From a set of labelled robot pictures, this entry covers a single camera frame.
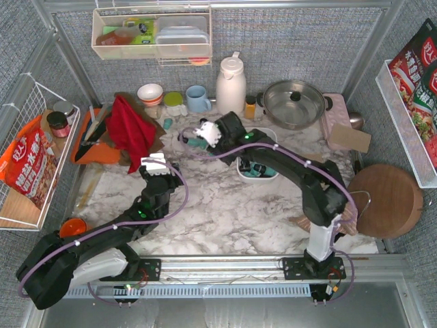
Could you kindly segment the white rectangular storage basket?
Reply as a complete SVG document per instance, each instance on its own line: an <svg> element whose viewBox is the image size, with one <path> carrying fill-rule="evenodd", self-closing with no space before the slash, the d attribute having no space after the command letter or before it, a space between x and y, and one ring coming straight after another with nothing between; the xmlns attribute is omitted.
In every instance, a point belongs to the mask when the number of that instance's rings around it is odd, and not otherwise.
<svg viewBox="0 0 437 328"><path fill-rule="evenodd" d="M237 158L236 169L241 181L248 184L266 184L276 179L279 174L265 165Z"/></svg>

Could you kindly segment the brown cardboard square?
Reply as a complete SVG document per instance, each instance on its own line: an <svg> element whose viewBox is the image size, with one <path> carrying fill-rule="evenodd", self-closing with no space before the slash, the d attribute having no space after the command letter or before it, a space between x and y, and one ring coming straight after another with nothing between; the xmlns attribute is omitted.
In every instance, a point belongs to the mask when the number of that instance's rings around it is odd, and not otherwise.
<svg viewBox="0 0 437 328"><path fill-rule="evenodd" d="M305 157L310 161L317 161L319 163L324 163L325 159L321 154L306 154Z"/></svg>

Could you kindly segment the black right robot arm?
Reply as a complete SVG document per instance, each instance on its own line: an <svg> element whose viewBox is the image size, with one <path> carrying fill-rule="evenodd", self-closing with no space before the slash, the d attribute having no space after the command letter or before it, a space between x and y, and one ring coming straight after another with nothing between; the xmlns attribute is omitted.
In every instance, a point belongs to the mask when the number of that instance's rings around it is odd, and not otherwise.
<svg viewBox="0 0 437 328"><path fill-rule="evenodd" d="M306 253L319 263L332 256L335 228L346 206L353 204L334 162L311 161L257 128L246 131L232 111L215 122L204 122L197 134L207 140L209 151L222 162L229 165L239 157L265 165L299 187L303 213L310 221Z"/></svg>

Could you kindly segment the striped pink knit cloth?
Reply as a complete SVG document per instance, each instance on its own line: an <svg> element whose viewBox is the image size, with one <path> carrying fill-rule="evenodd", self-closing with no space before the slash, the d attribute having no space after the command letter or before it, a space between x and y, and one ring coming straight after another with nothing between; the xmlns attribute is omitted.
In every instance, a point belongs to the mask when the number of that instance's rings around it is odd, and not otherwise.
<svg viewBox="0 0 437 328"><path fill-rule="evenodd" d="M289 221L296 224L299 228L306 232L310 232L311 222L305 215L299 217L290 217ZM341 214L340 226L338 232L342 234L349 234L354 236L358 234L357 221L358 221L358 210L354 208L350 202L348 202Z"/></svg>

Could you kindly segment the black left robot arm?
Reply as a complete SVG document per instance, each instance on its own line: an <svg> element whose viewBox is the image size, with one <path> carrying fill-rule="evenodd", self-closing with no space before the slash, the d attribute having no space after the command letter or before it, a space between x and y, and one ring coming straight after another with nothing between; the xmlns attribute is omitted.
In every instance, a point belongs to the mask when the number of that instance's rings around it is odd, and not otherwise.
<svg viewBox="0 0 437 328"><path fill-rule="evenodd" d="M140 167L146 182L140 196L112 221L78 234L62 237L59 231L43 236L16 272L18 295L45 310L78 285L98 279L147 279L140 256L129 245L171 218L170 195L186 181L177 163L147 160Z"/></svg>

